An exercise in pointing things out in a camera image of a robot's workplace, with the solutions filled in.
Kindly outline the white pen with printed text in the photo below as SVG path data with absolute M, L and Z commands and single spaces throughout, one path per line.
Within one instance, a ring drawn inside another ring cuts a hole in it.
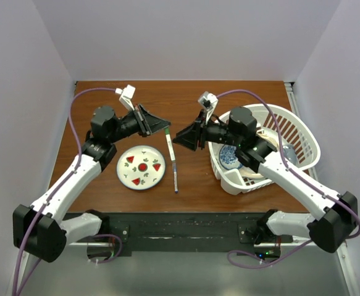
M 174 192 L 178 194 L 178 181 L 177 181 L 177 164 L 176 162 L 172 163 L 172 169 L 174 174 Z

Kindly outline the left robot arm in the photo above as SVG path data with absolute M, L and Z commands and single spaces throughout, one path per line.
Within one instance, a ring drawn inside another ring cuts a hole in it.
M 116 142 L 133 134 L 150 136 L 170 124 L 141 104 L 123 117 L 118 117 L 107 105 L 95 109 L 86 141 L 67 171 L 30 206 L 19 205 L 14 210 L 14 245 L 21 252 L 51 263 L 73 242 L 86 237 L 105 241 L 110 235 L 108 216 L 88 210 L 77 218 L 65 220 L 65 214 L 84 188 L 110 164 L 117 152 Z

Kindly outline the green-end white pen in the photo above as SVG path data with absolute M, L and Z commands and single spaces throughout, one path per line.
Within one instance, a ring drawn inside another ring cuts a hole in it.
M 172 163 L 175 163 L 175 161 L 176 161 L 175 152 L 174 152 L 174 148 L 173 148 L 173 144 L 172 144 L 172 139 L 170 136 L 170 129 L 166 128 L 164 131 L 165 131 L 165 138 L 166 138 L 166 142 L 167 142 L 170 160 Z

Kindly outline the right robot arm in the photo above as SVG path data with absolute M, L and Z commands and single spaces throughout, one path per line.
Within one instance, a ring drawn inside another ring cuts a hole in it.
M 269 210 L 248 233 L 255 244 L 290 235 L 308 238 L 322 250 L 335 252 L 355 229 L 360 230 L 357 198 L 312 179 L 284 157 L 281 147 L 257 134 L 256 128 L 257 120 L 246 107 L 232 109 L 227 123 L 210 120 L 202 110 L 173 142 L 190 150 L 202 149 L 206 142 L 233 146 L 242 165 L 279 185 L 308 210 L 307 214 Z

